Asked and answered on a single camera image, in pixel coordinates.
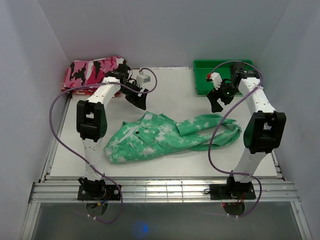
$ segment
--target white table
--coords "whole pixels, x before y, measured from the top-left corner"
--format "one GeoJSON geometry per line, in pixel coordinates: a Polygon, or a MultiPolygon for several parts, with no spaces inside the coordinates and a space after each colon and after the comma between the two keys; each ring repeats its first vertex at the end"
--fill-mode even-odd
{"type": "MultiPolygon", "coordinates": [[[[178,122],[201,114],[211,113],[209,100],[205,96],[196,94],[193,70],[176,68],[157,69],[154,72],[158,77],[158,86],[146,98],[146,106],[149,112],[165,114],[178,122]]],[[[151,82],[146,84],[145,87],[151,89],[153,84],[154,79],[152,77],[151,82]]],[[[74,96],[71,99],[60,136],[63,142],[83,156],[85,155],[84,146],[80,134],[76,131],[76,105],[79,100],[85,100],[86,98],[88,97],[74,96]]],[[[234,104],[240,99],[241,96],[236,96],[232,103],[234,104]]],[[[224,111],[220,114],[223,115],[231,106],[232,104],[224,106],[224,111]]],[[[120,129],[123,121],[136,121],[144,113],[145,111],[127,102],[124,96],[113,98],[106,111],[108,129],[104,137],[105,145],[120,129]]],[[[251,114],[245,103],[238,106],[228,116],[228,118],[236,119],[243,131],[250,117],[251,114]]],[[[244,147],[243,135],[241,135],[233,144],[212,150],[212,160],[218,168],[231,171],[238,164],[244,147]]],[[[103,162],[105,174],[115,178],[203,179],[225,176],[212,168],[206,151],[185,150],[149,161],[124,164],[111,164],[104,154],[103,162]]],[[[50,177],[58,179],[78,178],[82,177],[84,173],[85,163],[59,144],[54,156],[50,177]]],[[[263,159],[254,175],[261,178],[277,176],[270,154],[263,159]]]]}

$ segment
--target green cloth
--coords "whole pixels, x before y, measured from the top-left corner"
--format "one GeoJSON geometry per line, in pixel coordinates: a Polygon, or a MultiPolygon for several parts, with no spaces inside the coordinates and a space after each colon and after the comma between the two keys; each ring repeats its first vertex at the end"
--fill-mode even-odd
{"type": "MultiPolygon", "coordinates": [[[[216,127],[221,119],[219,114],[204,114],[175,122],[163,114],[146,112],[138,121],[124,122],[104,151],[113,164],[150,160],[186,149],[207,151],[209,145],[203,143],[212,135],[197,132],[216,127]]],[[[216,134],[213,149],[233,143],[242,131],[233,119],[225,119],[222,125],[225,130],[216,134]]]]}

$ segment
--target pink camouflage cloth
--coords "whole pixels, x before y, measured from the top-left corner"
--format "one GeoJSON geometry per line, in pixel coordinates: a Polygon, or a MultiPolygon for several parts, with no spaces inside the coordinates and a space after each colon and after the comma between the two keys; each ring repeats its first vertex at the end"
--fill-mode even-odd
{"type": "MultiPolygon", "coordinates": [[[[62,84],[62,91],[70,88],[101,83],[105,74],[118,68],[119,64],[126,64],[120,56],[111,56],[92,61],[73,61],[66,70],[66,77],[62,84]]],[[[88,88],[73,91],[77,95],[92,95],[98,88],[88,88]]]]}

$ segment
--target crumpled fabric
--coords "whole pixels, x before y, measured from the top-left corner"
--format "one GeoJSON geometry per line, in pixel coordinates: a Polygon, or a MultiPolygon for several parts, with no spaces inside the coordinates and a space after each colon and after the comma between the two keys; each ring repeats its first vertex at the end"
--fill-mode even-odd
{"type": "MultiPolygon", "coordinates": [[[[73,61],[66,70],[61,90],[65,91],[70,88],[101,83],[107,72],[121,68],[122,65],[127,65],[127,61],[120,56],[91,61],[73,61]]],[[[73,91],[73,94],[92,95],[98,87],[76,90],[73,91]]]]}
{"type": "MultiPolygon", "coordinates": [[[[204,114],[182,122],[175,122],[164,114],[146,112],[135,122],[124,122],[110,139],[104,151],[113,164],[151,160],[186,149],[207,151],[211,134],[197,132],[214,128],[222,116],[204,114]]],[[[233,143],[241,134],[241,127],[234,119],[226,118],[212,144],[212,149],[233,143]]]]}

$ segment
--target wire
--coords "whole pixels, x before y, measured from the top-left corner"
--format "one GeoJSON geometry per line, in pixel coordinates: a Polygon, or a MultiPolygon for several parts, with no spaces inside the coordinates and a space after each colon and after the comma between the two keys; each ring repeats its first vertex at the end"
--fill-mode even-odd
{"type": "Polygon", "coordinates": [[[112,182],[116,188],[118,189],[119,193],[120,193],[120,201],[121,201],[121,204],[120,204],[120,210],[119,210],[119,213],[117,214],[117,216],[111,220],[111,221],[105,221],[103,219],[99,219],[98,217],[95,217],[95,219],[97,219],[98,221],[102,222],[102,223],[105,223],[105,224],[112,224],[114,223],[119,217],[120,217],[120,214],[123,210],[123,194],[122,194],[122,191],[121,191],[121,187],[113,180],[111,179],[110,177],[104,175],[102,172],[100,172],[98,169],[95,168],[95,166],[91,165],[90,162],[82,155],[80,155],[79,153],[77,153],[76,151],[74,151],[73,149],[71,149],[70,147],[68,147],[63,141],[61,141],[61,139],[58,137],[57,133],[55,132],[55,128],[54,128],[54,125],[53,125],[53,122],[52,122],[52,111],[53,111],[53,108],[55,106],[55,103],[57,102],[57,100],[63,96],[64,94],[66,93],[69,93],[69,92],[72,92],[74,90],[79,90],[79,89],[88,89],[88,88],[92,88],[92,87],[97,87],[97,86],[102,86],[102,85],[106,85],[106,84],[117,84],[117,85],[120,85],[134,93],[139,93],[139,94],[147,94],[147,93],[151,93],[155,90],[155,88],[157,87],[157,84],[158,84],[158,79],[157,79],[157,76],[156,74],[149,68],[146,68],[144,67],[143,69],[146,69],[146,70],[149,70],[153,75],[154,75],[154,78],[155,78],[155,84],[154,84],[154,88],[151,89],[150,91],[145,91],[145,92],[138,92],[138,91],[135,91],[133,89],[131,89],[130,87],[127,87],[126,85],[122,84],[122,83],[118,83],[118,82],[108,82],[108,83],[105,83],[105,82],[102,82],[102,83],[95,83],[95,84],[90,84],[90,85],[86,85],[86,86],[77,86],[77,87],[73,87],[73,88],[70,88],[70,89],[67,89],[65,91],[63,91],[62,93],[60,93],[53,101],[52,101],[52,104],[50,106],[50,109],[49,109],[49,125],[50,125],[50,129],[51,129],[51,132],[54,136],[54,138],[62,145],[64,146],[67,150],[69,150],[70,152],[72,152],[73,154],[75,154],[76,156],[78,156],[79,158],[81,158],[83,161],[85,161],[86,164],[89,165],[90,168],[92,168],[97,174],[99,174],[101,177],[109,180],[110,182],[112,182]]]}
{"type": "MultiPolygon", "coordinates": [[[[215,72],[215,70],[219,67],[221,67],[222,65],[225,65],[225,64],[228,64],[228,63],[244,63],[250,67],[252,67],[254,70],[256,70],[258,72],[258,74],[260,75],[260,85],[264,82],[264,77],[262,75],[262,73],[253,65],[247,63],[247,62],[244,62],[244,61],[240,61],[240,60],[232,60],[232,61],[225,61],[223,63],[220,63],[219,65],[217,65],[211,72],[211,74],[213,74],[215,72]]],[[[216,167],[211,159],[211,148],[212,148],[212,145],[213,145],[213,141],[214,141],[214,138],[217,134],[217,131],[219,129],[219,127],[222,125],[222,123],[224,122],[224,120],[227,118],[227,116],[237,107],[239,106],[242,102],[244,102],[251,94],[253,94],[257,89],[259,88],[259,86],[256,86],[252,91],[250,91],[247,95],[245,95],[240,101],[238,101],[233,107],[230,108],[229,111],[226,112],[226,114],[223,116],[223,118],[220,120],[220,122],[218,123],[218,125],[216,126],[216,128],[214,129],[213,131],[213,134],[212,134],[212,137],[210,139],[210,142],[209,142],[209,148],[208,148],[208,160],[211,164],[211,166],[217,170],[218,172],[220,173],[223,173],[223,174],[228,174],[228,175],[243,175],[243,176],[249,176],[250,178],[256,180],[259,184],[259,195],[256,199],[256,202],[254,203],[254,205],[252,206],[252,208],[250,210],[248,210],[246,213],[242,214],[242,215],[230,215],[231,217],[235,217],[235,218],[238,218],[238,217],[245,217],[247,215],[249,215],[250,213],[252,213],[252,211],[257,207],[259,201],[260,201],[260,198],[261,198],[261,195],[262,195],[262,184],[261,184],[261,181],[251,175],[250,173],[246,173],[246,172],[231,172],[231,171],[224,171],[224,170],[221,170],[219,169],[218,167],[216,167]]]]}

